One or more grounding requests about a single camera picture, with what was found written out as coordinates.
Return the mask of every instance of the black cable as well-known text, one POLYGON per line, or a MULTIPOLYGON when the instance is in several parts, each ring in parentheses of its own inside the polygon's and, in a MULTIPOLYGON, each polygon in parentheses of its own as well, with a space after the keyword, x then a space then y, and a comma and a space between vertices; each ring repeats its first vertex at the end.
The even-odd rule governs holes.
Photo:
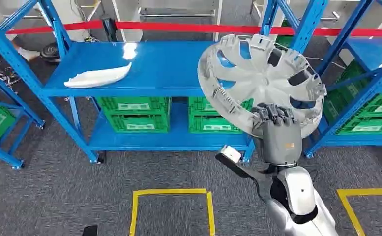
POLYGON ((259 182, 257 180, 255 180, 254 178, 251 178, 251 179, 255 183, 257 196, 260 198, 260 200, 262 200, 264 203, 266 203, 266 199, 264 197, 262 197, 261 194, 260 194, 259 182))

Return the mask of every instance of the wheel cover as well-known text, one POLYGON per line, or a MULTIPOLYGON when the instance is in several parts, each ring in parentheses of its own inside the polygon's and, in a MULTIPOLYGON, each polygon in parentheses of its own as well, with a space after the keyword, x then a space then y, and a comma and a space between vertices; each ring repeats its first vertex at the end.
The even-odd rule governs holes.
POLYGON ((251 135, 256 115, 240 106, 248 99, 292 108, 303 138, 322 117, 326 89, 319 75, 302 54, 263 35, 222 37, 201 55, 198 79, 218 113, 251 135))

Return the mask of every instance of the red barrier tape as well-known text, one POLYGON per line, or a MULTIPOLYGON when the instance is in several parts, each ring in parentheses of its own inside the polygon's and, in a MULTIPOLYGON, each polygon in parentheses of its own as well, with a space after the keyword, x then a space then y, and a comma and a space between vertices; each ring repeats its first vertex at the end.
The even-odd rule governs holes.
MULTIPOLYGON (((152 30, 152 31, 176 31, 176 32, 201 32, 201 33, 249 33, 254 34, 260 31, 259 26, 231 26, 231 25, 199 25, 199 24, 182 24, 182 23, 156 23, 156 22, 116 22, 118 29, 128 30, 152 30)), ((66 30, 87 30, 102 28, 100 20, 89 22, 78 22, 64 25, 66 30)), ((16 29, 7 33, 23 34, 23 33, 48 33, 52 32, 51 27, 36 27, 29 29, 16 29)), ((337 36, 341 29, 316 28, 314 36, 337 36)), ((291 27, 272 27, 271 34, 278 35, 294 35, 291 27)), ((357 28, 353 30, 351 36, 374 36, 382 37, 382 29, 357 28)))

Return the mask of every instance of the blue shelf board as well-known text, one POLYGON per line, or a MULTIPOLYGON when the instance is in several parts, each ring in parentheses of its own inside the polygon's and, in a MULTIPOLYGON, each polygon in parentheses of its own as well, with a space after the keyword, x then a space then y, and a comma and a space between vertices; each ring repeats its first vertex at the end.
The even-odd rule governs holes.
POLYGON ((382 146, 382 134, 329 135, 324 146, 375 145, 382 146))
POLYGON ((116 133, 101 113, 98 116, 89 148, 108 151, 219 151, 231 145, 245 151, 247 134, 191 134, 188 132, 186 103, 173 103, 169 133, 116 133))
POLYGON ((42 94, 47 96, 203 96, 197 67, 212 41, 73 43, 42 94), (136 47, 122 80, 95 88, 68 88, 63 82, 89 70, 126 66, 124 47, 136 47))
POLYGON ((380 38, 349 38, 345 46, 367 71, 375 70, 382 64, 382 39, 380 38))

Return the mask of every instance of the robotic hand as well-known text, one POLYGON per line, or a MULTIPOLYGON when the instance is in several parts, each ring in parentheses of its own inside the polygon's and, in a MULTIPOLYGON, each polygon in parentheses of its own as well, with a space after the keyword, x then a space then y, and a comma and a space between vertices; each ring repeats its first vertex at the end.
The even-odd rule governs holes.
POLYGON ((335 221, 312 184, 308 171, 297 165, 301 155, 301 128, 292 111, 275 105, 259 104, 252 112, 253 134, 263 137, 265 171, 239 166, 239 153, 224 146, 217 155, 241 177, 254 180, 272 177, 269 213, 286 236, 338 236, 335 221))

